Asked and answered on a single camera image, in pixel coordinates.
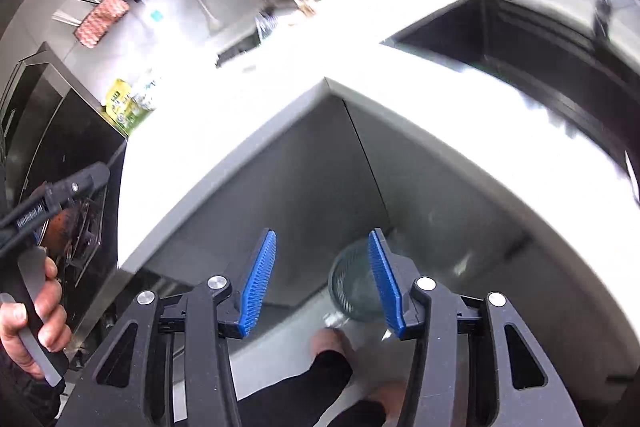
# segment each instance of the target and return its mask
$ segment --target black handle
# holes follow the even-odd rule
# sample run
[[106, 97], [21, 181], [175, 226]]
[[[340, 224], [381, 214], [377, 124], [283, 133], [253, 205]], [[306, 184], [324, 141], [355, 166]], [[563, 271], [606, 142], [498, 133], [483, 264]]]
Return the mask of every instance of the black handle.
[[[28, 327], [20, 331], [20, 340], [33, 357], [33, 360], [42, 369], [49, 385], [55, 387], [64, 377], [69, 362], [64, 352], [51, 353], [46, 347], [42, 346], [38, 340], [38, 332], [43, 324], [41, 318], [36, 313], [31, 296], [34, 295], [34, 292], [35, 295], [39, 293], [40, 290], [37, 289], [37, 284], [39, 284], [40, 288], [42, 288], [44, 284], [44, 257], [38, 255], [36, 250], [42, 251], [42, 249], [34, 248], [26, 252], [31, 258], [28, 261], [30, 269], [27, 274], [24, 274], [20, 270], [20, 267], [18, 267], [18, 263], [15, 262], [4, 263], [0, 268], [0, 301], [2, 303], [17, 302], [25, 305], [27, 309]], [[33, 269], [36, 261], [39, 261], [39, 273]]]

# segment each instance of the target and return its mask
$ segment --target finger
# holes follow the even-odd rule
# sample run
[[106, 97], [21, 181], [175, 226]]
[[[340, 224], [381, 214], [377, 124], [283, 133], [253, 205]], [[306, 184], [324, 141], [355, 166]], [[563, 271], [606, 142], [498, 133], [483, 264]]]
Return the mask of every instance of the finger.
[[36, 313], [43, 321], [46, 321], [51, 312], [56, 309], [61, 297], [62, 286], [58, 281], [52, 280], [44, 283], [42, 290], [40, 290], [33, 303]]
[[0, 341], [9, 358], [23, 371], [34, 378], [42, 379], [44, 374], [25, 349], [18, 331], [27, 325], [27, 310], [24, 304], [3, 304], [0, 306]]
[[69, 326], [65, 325], [65, 327], [62, 329], [62, 333], [60, 333], [60, 336], [55, 340], [55, 342], [53, 342], [49, 350], [52, 353], [57, 353], [58, 351], [62, 351], [63, 349], [65, 349], [65, 347], [68, 346], [69, 342], [71, 342], [71, 329], [69, 328]]
[[58, 275], [58, 267], [50, 257], [46, 257], [44, 260], [44, 275], [47, 279], [55, 279]]
[[65, 328], [65, 322], [66, 311], [61, 305], [57, 305], [49, 315], [47, 322], [45, 322], [38, 332], [38, 340], [40, 343], [51, 351], [51, 347]]

